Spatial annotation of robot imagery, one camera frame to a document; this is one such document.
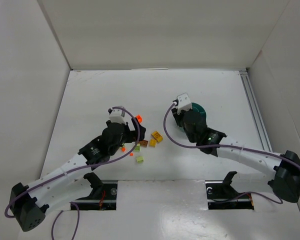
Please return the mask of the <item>light green lego brick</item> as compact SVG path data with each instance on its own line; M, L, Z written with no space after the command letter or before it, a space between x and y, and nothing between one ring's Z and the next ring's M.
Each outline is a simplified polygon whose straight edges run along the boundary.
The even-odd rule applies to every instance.
M137 162L138 164L141 164L141 163L144 162L144 157L143 157L143 156L137 156L135 160L136 160L136 162Z
M135 146L135 148L134 148L133 151L139 153L140 150L141 150L141 145L138 143L138 144Z

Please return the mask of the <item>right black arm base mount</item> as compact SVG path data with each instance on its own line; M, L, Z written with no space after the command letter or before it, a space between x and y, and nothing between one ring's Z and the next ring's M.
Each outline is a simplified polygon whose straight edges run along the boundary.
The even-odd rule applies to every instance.
M236 171L230 171L223 180L205 182L209 210L254 210L250 193L237 198L241 193L231 186L236 174Z

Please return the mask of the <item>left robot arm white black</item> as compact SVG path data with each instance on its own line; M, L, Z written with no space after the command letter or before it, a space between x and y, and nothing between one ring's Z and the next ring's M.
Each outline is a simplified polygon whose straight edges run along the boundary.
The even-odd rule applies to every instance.
M36 228L59 207L80 198L96 197L101 192L104 184L94 170L107 163L124 144L145 138L146 128L136 118L131 121L134 130L125 121L108 120L101 135L61 167L32 183L19 182L12 187L9 209L23 232Z

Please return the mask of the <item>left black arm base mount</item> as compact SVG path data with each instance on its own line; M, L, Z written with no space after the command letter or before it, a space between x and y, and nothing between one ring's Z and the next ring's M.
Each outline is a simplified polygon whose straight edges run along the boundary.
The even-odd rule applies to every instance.
M94 173L83 177L88 182L89 194L75 200L82 211L115 211L117 209L118 181L100 180Z

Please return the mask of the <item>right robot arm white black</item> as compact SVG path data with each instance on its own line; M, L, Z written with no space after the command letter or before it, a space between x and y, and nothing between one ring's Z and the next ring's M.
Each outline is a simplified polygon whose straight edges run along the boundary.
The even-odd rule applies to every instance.
M300 198L300 158L290 150L272 153L244 147L225 133L208 127L206 118L192 109L172 109L176 124L188 140L201 152L229 159L263 174L259 187L273 192L280 199L297 203Z

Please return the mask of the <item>yellow lego brick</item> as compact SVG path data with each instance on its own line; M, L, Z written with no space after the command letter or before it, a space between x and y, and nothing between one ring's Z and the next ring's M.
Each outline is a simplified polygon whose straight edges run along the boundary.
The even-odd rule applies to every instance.
M157 141L155 139L150 139L148 145L152 148L155 148L157 145Z
M158 132L158 131L154 131L151 136L158 142L161 143L163 140L163 136Z

